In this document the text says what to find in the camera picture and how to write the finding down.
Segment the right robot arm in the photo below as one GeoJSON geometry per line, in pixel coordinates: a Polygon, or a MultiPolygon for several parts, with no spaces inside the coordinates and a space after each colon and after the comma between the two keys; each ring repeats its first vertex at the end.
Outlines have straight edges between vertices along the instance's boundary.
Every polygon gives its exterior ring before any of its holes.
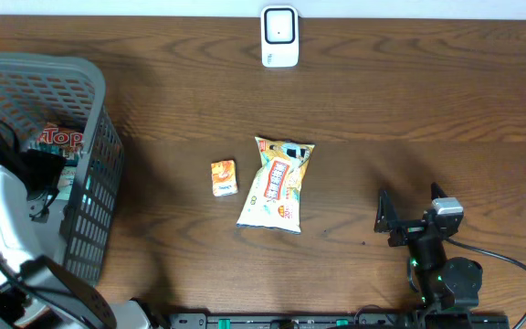
{"type": "Polygon", "coordinates": [[[450,259],[444,248],[444,242],[458,233],[463,218],[459,201],[436,183],[431,185],[431,207],[420,219],[401,219],[388,193],[382,189],[378,194],[373,230],[388,234],[390,247],[409,249],[409,274],[417,280],[413,289],[440,311],[479,305],[481,265],[463,257],[450,259]]]}

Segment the large yellow snack bag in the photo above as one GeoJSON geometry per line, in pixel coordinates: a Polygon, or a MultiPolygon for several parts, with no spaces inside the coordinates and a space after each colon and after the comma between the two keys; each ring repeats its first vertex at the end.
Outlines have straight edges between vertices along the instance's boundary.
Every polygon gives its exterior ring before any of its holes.
{"type": "Polygon", "coordinates": [[[300,234],[300,193],[315,146],[258,136],[255,141],[261,167],[247,193],[237,225],[300,234]]]}

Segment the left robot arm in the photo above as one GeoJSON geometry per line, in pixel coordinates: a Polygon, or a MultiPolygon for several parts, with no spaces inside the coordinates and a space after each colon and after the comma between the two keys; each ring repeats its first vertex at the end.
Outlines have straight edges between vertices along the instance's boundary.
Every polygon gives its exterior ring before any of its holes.
{"type": "Polygon", "coordinates": [[[33,226],[47,222],[65,165],[60,155],[22,151],[0,133],[0,328],[170,327],[138,299],[107,303],[41,247],[33,226]]]}

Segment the red Top chocolate bar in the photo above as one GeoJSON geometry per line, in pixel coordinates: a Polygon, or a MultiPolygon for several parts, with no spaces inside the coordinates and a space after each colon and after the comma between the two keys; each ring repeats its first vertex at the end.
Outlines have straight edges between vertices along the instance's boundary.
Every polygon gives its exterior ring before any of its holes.
{"type": "Polygon", "coordinates": [[[36,143],[54,145],[76,152],[83,145],[83,133],[48,122],[37,136],[36,143]]]}

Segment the small orange snack box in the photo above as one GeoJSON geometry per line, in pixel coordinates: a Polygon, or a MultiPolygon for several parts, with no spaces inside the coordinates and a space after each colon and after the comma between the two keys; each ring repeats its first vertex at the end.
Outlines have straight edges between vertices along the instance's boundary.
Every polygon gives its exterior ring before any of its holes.
{"type": "Polygon", "coordinates": [[[237,172],[234,160],[223,160],[211,164],[214,196],[230,196],[238,192],[237,172]]]}

